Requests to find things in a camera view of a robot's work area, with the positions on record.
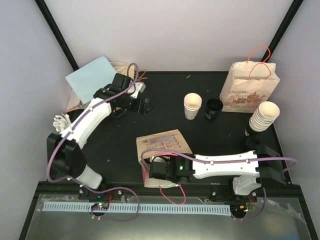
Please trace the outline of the cream paper bag pink sides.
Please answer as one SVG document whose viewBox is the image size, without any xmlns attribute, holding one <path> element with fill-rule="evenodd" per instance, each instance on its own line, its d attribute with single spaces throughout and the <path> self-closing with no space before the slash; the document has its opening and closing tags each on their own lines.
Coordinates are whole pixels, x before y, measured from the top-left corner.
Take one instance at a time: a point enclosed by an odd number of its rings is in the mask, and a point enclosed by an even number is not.
<svg viewBox="0 0 320 240">
<path fill-rule="evenodd" d="M 170 157 L 176 157 L 176 153 L 191 154 L 192 151 L 178 129 L 155 133 L 136 138 L 136 148 L 138 162 L 142 167 L 143 182 L 146 188 L 157 188 L 161 195 L 174 205 L 184 205 L 186 203 L 186 194 L 182 186 L 173 183 L 170 180 L 152 178 L 150 176 L 151 163 L 166 164 Z M 180 188 L 183 201 L 181 203 L 170 200 L 164 193 L 163 189 Z"/>
</svg>

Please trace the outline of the small stack paper cups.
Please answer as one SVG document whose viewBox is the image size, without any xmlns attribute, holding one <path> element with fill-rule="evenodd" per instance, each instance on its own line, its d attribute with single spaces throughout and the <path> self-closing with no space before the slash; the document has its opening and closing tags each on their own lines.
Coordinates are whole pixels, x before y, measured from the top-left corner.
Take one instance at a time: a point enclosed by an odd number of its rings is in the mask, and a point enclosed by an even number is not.
<svg viewBox="0 0 320 240">
<path fill-rule="evenodd" d="M 184 115 L 188 120 L 194 120 L 202 105 L 202 98 L 197 93 L 188 93 L 184 97 Z"/>
</svg>

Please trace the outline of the black lid stack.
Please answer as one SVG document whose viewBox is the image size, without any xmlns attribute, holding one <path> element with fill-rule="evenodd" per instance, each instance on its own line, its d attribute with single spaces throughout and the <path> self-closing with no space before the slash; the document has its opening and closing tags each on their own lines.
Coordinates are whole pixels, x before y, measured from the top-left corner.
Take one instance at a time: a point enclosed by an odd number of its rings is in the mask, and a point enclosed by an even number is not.
<svg viewBox="0 0 320 240">
<path fill-rule="evenodd" d="M 217 98 L 210 98 L 205 104 L 205 119 L 209 122 L 215 120 L 223 109 L 223 102 Z"/>
</svg>

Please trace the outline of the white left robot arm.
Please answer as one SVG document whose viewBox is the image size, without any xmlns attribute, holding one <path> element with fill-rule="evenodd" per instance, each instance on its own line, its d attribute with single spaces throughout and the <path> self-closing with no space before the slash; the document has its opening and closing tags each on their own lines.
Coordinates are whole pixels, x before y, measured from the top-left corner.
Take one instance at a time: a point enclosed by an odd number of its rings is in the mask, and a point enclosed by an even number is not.
<svg viewBox="0 0 320 240">
<path fill-rule="evenodd" d="M 87 108 L 70 126 L 58 134 L 50 134 L 46 144 L 47 180 L 51 183 L 58 181 L 51 178 L 51 170 L 55 170 L 63 175 L 61 180 L 74 180 L 89 187 L 89 193 L 95 199 L 103 199 L 108 188 L 102 184 L 103 177 L 89 167 L 82 149 L 98 125 L 117 108 L 148 113 L 151 109 L 149 99 L 139 96 L 145 88 L 143 82 L 116 73 L 112 83 L 95 92 Z"/>
</svg>

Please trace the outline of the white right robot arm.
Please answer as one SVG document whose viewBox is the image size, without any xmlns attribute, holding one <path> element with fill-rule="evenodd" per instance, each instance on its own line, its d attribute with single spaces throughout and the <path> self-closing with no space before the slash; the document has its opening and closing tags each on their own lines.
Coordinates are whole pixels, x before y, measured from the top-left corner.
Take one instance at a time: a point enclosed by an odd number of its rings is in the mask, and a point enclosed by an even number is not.
<svg viewBox="0 0 320 240">
<path fill-rule="evenodd" d="M 231 186 L 228 198 L 240 201 L 260 187 L 272 188 L 286 184 L 277 152 L 264 144 L 254 150 L 232 154 L 205 156 L 179 153 L 167 150 L 150 157 L 149 177 L 165 180 L 177 185 L 188 183 L 191 178 L 198 180 L 210 177 L 229 176 Z"/>
</svg>

